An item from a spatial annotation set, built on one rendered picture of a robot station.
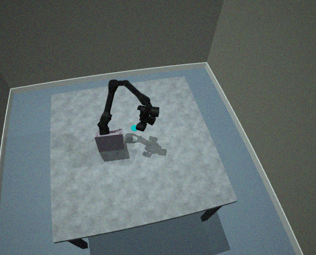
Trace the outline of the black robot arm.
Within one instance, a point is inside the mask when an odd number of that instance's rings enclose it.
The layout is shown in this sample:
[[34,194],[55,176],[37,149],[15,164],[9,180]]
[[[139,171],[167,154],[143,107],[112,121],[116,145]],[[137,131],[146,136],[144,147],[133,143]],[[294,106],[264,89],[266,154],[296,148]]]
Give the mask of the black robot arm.
[[114,79],[109,81],[108,96],[106,100],[105,109],[100,117],[99,123],[97,124],[99,127],[99,134],[109,134],[108,122],[112,120],[112,114],[110,114],[110,110],[112,107],[114,94],[118,86],[126,86],[128,90],[138,98],[138,100],[143,106],[139,105],[137,110],[140,110],[141,116],[147,116],[149,112],[150,116],[148,115],[148,118],[145,120],[145,123],[153,125],[156,120],[156,117],[159,116],[159,107],[153,107],[150,103],[150,98],[142,94],[140,91],[138,91],[134,86],[132,86],[132,84],[128,80],[117,81],[116,79]]

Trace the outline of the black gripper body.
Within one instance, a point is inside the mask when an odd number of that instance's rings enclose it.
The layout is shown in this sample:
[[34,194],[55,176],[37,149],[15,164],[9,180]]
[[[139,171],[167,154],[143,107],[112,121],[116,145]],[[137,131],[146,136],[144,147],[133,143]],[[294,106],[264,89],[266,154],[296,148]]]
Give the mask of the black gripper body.
[[[148,112],[148,115],[149,115],[149,112]],[[135,127],[136,130],[139,130],[139,131],[142,131],[142,132],[145,130],[145,128],[146,128],[145,120],[148,118],[148,115],[147,116],[139,115],[139,117],[140,117],[139,121],[141,121],[141,122],[136,125],[136,127]]]

